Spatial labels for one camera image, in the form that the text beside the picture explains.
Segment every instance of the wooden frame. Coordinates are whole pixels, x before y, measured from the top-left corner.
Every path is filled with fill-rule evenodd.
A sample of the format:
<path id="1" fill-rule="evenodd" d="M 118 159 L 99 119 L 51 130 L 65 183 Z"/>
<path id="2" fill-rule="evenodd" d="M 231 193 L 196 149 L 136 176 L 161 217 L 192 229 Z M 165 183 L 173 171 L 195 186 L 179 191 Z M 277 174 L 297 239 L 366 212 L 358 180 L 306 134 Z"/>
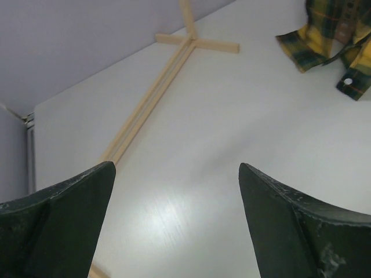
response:
<path id="1" fill-rule="evenodd" d="M 140 100 L 134 112 L 126 120 L 120 131 L 116 134 L 115 138 L 101 155 L 99 162 L 110 160 L 113 161 L 115 165 L 118 164 L 120 158 L 125 153 L 130 143 L 133 141 L 136 134 L 148 119 L 149 115 L 160 101 L 163 94 L 165 94 L 166 90 L 195 48 L 239 53 L 238 43 L 199 38 L 194 25 L 194 18 L 189 0 L 179 0 L 179 4 L 183 13 L 187 35 L 155 35 L 155 38 L 159 43 L 170 43 L 179 46 L 154 83 L 147 90 L 144 97 Z M 89 277 L 108 278 L 108 276 L 94 264 L 92 264 L 90 268 Z"/>

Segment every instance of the gray wall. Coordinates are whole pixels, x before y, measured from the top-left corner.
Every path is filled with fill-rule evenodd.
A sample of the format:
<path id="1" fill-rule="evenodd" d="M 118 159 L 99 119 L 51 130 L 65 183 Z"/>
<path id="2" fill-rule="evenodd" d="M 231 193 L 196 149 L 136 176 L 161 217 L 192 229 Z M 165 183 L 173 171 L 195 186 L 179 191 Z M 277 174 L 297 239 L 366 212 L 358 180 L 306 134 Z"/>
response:
<path id="1" fill-rule="evenodd" d="M 25 125 L 0 107 L 0 203 L 27 194 Z"/>
<path id="2" fill-rule="evenodd" d="M 233 1 L 191 0 L 196 19 Z M 1 0 L 0 101 L 26 115 L 182 26 L 178 0 Z"/>

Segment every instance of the wooden stick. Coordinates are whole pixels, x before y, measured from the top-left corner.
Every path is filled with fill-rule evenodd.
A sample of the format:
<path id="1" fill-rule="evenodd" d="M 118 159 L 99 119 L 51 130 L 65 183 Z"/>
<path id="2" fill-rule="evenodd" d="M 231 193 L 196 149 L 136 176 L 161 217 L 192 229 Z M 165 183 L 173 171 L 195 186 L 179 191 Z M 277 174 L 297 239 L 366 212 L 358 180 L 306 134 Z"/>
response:
<path id="1" fill-rule="evenodd" d="M 184 39 L 179 35 L 156 34 L 156 41 L 159 43 L 169 43 L 171 45 L 178 45 Z M 196 39 L 196 47 L 201 49 L 216 50 L 221 52 L 239 53 L 239 43 L 215 41 L 213 39 Z"/>
<path id="2" fill-rule="evenodd" d="M 96 265 L 92 264 L 89 271 L 89 278 L 110 278 Z"/>
<path id="3" fill-rule="evenodd" d="M 191 35 L 188 35 L 183 38 L 181 44 L 179 45 L 177 50 L 174 52 L 174 54 L 171 56 L 169 61 L 166 63 L 165 67 L 163 68 L 161 73 L 158 75 L 155 82 L 151 85 L 151 87 L 147 90 L 144 97 L 140 100 L 134 112 L 126 120 L 126 122 L 123 124 L 119 132 L 116 134 L 115 138 L 111 141 L 107 149 L 103 152 L 103 154 L 101 155 L 99 159 L 99 162 L 103 162 L 103 161 L 110 159 L 110 157 L 113 155 L 112 152 L 115 151 L 115 149 L 118 147 L 118 144 L 121 142 L 123 136 L 129 131 L 135 119 L 140 115 L 140 113 L 143 110 L 143 107 L 148 102 L 148 100 L 151 98 L 151 96 L 154 94 L 158 85 L 163 81 L 169 69 L 173 66 L 174 62 L 178 59 L 178 56 L 183 52 L 183 50 L 187 46 L 190 45 L 190 43 L 191 43 Z"/>
<path id="4" fill-rule="evenodd" d="M 179 0 L 179 5 L 183 13 L 184 25 L 187 29 L 187 33 L 192 35 L 192 39 L 197 39 L 197 31 L 194 24 L 193 13 L 189 0 Z"/>
<path id="5" fill-rule="evenodd" d="M 192 43 L 190 47 L 184 52 L 182 58 L 179 60 L 179 62 L 174 66 L 173 71 L 169 74 L 169 76 L 164 81 L 163 85 L 158 90 L 157 95 L 151 100 L 149 105 L 147 106 L 146 110 L 143 112 L 142 116 L 138 119 L 138 121 L 133 126 L 133 129 L 131 129 L 128 136 L 123 141 L 122 145 L 118 148 L 117 152 L 115 153 L 112 161 L 117 164 L 122 155 L 125 153 L 127 148 L 129 147 L 130 143 L 133 141 L 135 135 L 138 133 L 144 122 L 147 120 L 155 106 L 157 105 L 158 101 L 161 99 L 163 94 L 166 92 L 184 63 L 187 61 L 188 57 L 191 55 L 192 51 L 195 49 L 195 43 Z"/>

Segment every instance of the clothing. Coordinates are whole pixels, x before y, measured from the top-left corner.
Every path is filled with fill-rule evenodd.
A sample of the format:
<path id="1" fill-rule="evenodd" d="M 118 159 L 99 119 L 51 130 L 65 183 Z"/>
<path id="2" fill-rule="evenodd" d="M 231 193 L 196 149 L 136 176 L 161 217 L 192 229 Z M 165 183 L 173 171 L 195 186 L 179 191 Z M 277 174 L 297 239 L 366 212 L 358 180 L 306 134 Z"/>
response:
<path id="1" fill-rule="evenodd" d="M 340 58 L 347 72 L 336 87 L 358 100 L 371 86 L 371 0 L 359 0 L 349 42 L 330 57 L 343 9 L 351 6 L 349 2 L 352 1 L 355 0 L 306 0 L 307 24 L 297 31 L 277 36 L 277 40 L 300 72 Z"/>

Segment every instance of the shirt cuff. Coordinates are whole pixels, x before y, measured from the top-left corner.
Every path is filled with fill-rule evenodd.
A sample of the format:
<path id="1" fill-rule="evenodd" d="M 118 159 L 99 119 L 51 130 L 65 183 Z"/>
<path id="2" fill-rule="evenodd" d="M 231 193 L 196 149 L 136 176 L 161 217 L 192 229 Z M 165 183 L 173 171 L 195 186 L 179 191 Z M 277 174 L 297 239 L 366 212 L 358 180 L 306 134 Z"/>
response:
<path id="1" fill-rule="evenodd" d="M 354 68 L 349 68 L 347 73 L 336 85 L 336 88 L 354 100 L 359 100 L 370 85 L 371 76 L 365 75 Z"/>
<path id="2" fill-rule="evenodd" d="M 325 56 L 314 52 L 308 47 L 298 31 L 276 36 L 276 39 L 282 50 L 295 63 L 300 72 L 306 72 L 327 60 Z"/>

